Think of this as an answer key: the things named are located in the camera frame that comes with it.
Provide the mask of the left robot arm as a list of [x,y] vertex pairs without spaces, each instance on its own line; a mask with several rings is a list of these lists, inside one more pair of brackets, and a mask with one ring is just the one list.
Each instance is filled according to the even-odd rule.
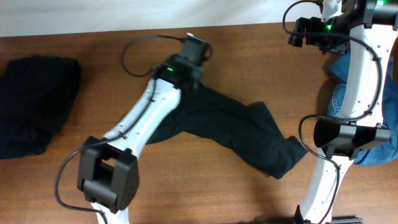
[[203,62],[213,53],[205,40],[188,34],[179,53],[149,71],[151,79],[138,102],[101,139],[90,136],[80,152],[78,189],[99,223],[128,223],[128,206],[139,187],[138,159],[162,120],[195,91]]

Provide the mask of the black pants with red waistband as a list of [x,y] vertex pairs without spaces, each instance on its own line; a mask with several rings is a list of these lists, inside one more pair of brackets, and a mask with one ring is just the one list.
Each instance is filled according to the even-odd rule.
[[205,86],[181,99],[148,144],[182,132],[213,140],[275,179],[282,178],[307,153],[295,136],[284,137],[264,102],[244,105]]

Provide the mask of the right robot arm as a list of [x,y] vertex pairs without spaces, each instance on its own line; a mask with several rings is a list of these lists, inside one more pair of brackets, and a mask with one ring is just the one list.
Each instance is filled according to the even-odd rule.
[[397,2],[322,0],[318,5],[321,16],[298,19],[289,44],[349,54],[350,61],[338,116],[317,116],[312,149],[317,163],[295,223],[332,223],[341,181],[358,154],[391,138],[382,125],[382,94],[397,38]]

